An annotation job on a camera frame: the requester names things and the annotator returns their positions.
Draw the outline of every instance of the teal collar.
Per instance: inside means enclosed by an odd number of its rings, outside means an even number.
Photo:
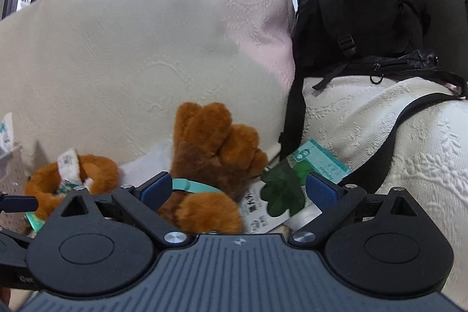
[[[190,193],[203,193],[203,192],[218,192],[224,193],[223,191],[212,187],[210,185],[197,183],[187,179],[172,179],[172,190],[173,191],[186,191]]]

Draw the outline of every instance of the blue gripper pad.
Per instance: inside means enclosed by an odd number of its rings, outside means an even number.
[[[135,197],[153,211],[166,202],[172,194],[172,177],[168,172],[160,172],[139,187],[135,188]]]
[[[320,209],[326,211],[335,202],[338,202],[339,196],[334,187],[335,184],[322,176],[308,174],[306,178],[307,197]]]

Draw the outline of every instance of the metal screw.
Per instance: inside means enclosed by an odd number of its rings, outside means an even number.
[[[292,238],[295,242],[310,243],[315,241],[315,234],[311,232],[295,232]]]
[[[182,243],[187,239],[187,235],[182,232],[169,232],[164,236],[164,240],[168,243]]]

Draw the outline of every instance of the plush toy ear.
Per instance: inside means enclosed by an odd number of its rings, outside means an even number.
[[[176,212],[177,224],[186,233],[242,233],[237,204],[218,192],[189,194]]]
[[[222,103],[212,102],[203,106],[190,121],[184,140],[214,156],[231,129],[232,117]]]
[[[228,137],[219,150],[221,163],[236,166],[242,171],[248,170],[259,140],[258,133],[253,127],[232,125]]]
[[[117,188],[119,171],[114,161],[95,155],[83,155],[81,159],[86,177],[93,179],[91,194],[110,193]]]
[[[202,109],[202,106],[193,102],[184,102],[179,106],[175,114],[176,121],[174,122],[174,151],[179,146],[179,143],[184,139],[187,126],[193,119],[194,115]]]

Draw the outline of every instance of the backpack buckle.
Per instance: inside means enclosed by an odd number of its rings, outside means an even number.
[[[356,44],[354,44],[354,40],[351,35],[338,38],[338,45],[341,53],[346,57],[352,57],[356,54]]]

